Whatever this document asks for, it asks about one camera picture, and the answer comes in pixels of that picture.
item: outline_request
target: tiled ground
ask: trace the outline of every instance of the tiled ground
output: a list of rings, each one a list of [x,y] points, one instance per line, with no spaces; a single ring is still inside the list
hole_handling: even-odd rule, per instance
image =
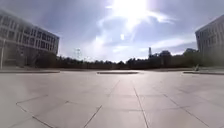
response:
[[[224,76],[0,74],[1,128],[224,128]]]

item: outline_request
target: building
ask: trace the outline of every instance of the building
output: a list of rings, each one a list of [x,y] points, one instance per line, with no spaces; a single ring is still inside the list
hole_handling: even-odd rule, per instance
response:
[[[56,56],[59,37],[0,10],[3,65],[35,66],[43,56]]]
[[[151,47],[149,47],[149,59],[151,58],[151,56],[152,56],[152,48]]]
[[[224,61],[224,15],[202,27],[195,34],[203,60]]]

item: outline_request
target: sunlight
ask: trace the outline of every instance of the sunlight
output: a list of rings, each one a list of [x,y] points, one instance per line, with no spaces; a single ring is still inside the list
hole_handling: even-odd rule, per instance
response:
[[[127,19],[126,27],[130,31],[149,16],[146,0],[114,0],[107,8],[113,10],[113,16]]]

